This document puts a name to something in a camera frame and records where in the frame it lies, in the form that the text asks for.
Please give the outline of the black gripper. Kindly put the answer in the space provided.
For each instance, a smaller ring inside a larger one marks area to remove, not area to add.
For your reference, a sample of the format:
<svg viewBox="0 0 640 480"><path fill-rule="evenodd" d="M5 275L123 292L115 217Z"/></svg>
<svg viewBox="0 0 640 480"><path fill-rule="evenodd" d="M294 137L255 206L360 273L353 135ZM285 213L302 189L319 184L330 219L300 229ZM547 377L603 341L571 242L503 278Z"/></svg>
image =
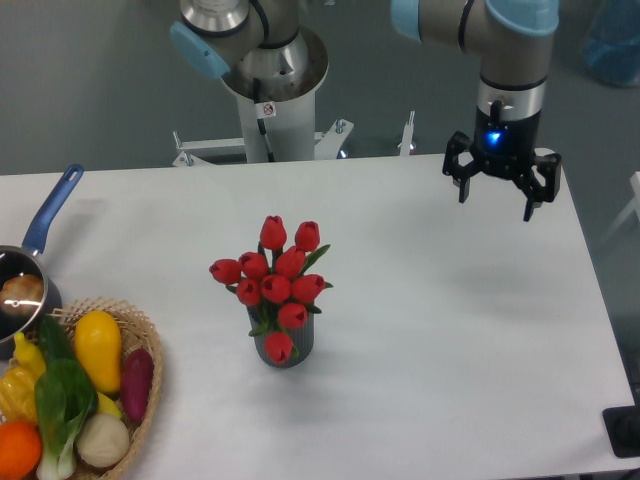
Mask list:
<svg viewBox="0 0 640 480"><path fill-rule="evenodd" d="M470 180L480 172L516 179L516 186L526 197L523 221L529 222L536 208L555 200L560 188L562 156L556 152L534 153L540 112L512 119L511 111L502 100L491 102L488 114L478 108L473 141L456 131L447 142L442 172L458 187L460 203L467 200ZM465 165L460 163L463 153L471 155Z"/></svg>

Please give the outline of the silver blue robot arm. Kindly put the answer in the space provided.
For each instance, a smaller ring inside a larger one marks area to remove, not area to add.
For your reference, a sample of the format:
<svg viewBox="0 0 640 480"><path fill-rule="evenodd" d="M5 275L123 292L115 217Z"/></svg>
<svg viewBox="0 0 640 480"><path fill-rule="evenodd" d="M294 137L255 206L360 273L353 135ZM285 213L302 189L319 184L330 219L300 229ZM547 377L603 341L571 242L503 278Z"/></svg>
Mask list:
<svg viewBox="0 0 640 480"><path fill-rule="evenodd" d="M221 80L238 102L251 163L312 160L315 93L328 71L322 40L299 20L294 1L184 1L169 35L201 75ZM559 24L555 1L395 1L401 34L438 41L481 61L472 136L448 140L443 172L469 194L473 176L512 182L524 213L552 202L561 158L539 155L535 140Z"/></svg>

